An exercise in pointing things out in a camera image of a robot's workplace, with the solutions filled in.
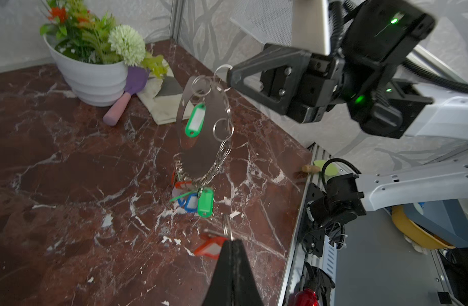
orange key tag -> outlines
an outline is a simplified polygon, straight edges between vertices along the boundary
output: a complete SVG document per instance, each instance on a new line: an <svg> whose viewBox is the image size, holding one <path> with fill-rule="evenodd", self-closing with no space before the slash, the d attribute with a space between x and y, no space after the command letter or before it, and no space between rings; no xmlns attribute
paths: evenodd
<svg viewBox="0 0 468 306"><path fill-rule="evenodd" d="M212 259L218 260L220 250L222 249L222 245L227 240L226 237L213 237L207 240L204 244L198 247L193 253L195 256L202 256L205 255Z"/></svg>

green led light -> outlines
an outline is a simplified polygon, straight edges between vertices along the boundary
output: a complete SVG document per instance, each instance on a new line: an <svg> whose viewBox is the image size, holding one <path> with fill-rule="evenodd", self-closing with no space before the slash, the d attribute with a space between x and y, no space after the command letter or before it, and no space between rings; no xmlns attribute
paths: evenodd
<svg viewBox="0 0 468 306"><path fill-rule="evenodd" d="M355 104L360 104L361 102L363 102L363 100L365 100L365 96L361 95L358 98L356 98Z"/></svg>

orange flower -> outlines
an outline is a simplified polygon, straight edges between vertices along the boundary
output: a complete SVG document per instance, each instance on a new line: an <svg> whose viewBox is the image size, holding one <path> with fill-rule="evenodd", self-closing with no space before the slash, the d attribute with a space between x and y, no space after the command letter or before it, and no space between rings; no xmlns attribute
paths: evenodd
<svg viewBox="0 0 468 306"><path fill-rule="evenodd" d="M66 21L67 19L67 16L66 16L66 8L63 7L63 8L58 8L58 7L53 7L50 11L50 17L48 17L48 19L50 21L54 20L55 17L59 17L59 20L61 23L64 23L64 21Z"/></svg>

white flower pot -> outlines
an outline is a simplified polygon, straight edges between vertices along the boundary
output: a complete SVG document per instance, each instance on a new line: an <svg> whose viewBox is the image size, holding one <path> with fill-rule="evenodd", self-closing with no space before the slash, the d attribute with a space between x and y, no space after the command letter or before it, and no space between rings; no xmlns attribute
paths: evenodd
<svg viewBox="0 0 468 306"><path fill-rule="evenodd" d="M44 36L44 40L64 79L81 101L110 106L123 94L128 73L123 61L109 65L83 63L57 52L54 49L57 43L51 37Z"/></svg>

red marble surface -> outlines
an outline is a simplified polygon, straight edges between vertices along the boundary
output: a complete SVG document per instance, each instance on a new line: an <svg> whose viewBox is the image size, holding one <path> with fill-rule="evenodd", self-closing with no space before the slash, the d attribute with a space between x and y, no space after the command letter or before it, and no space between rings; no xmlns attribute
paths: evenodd
<svg viewBox="0 0 468 306"><path fill-rule="evenodd" d="M212 74L172 42L154 50L182 86ZM274 305L304 188L297 171L310 154L229 96L233 150L203 219L168 202L176 131L137 98L108 127L107 108L73 97L55 65L0 74L0 305L201 305L215 261L189 253L199 231L220 230L221 213L234 211L234 233Z"/></svg>

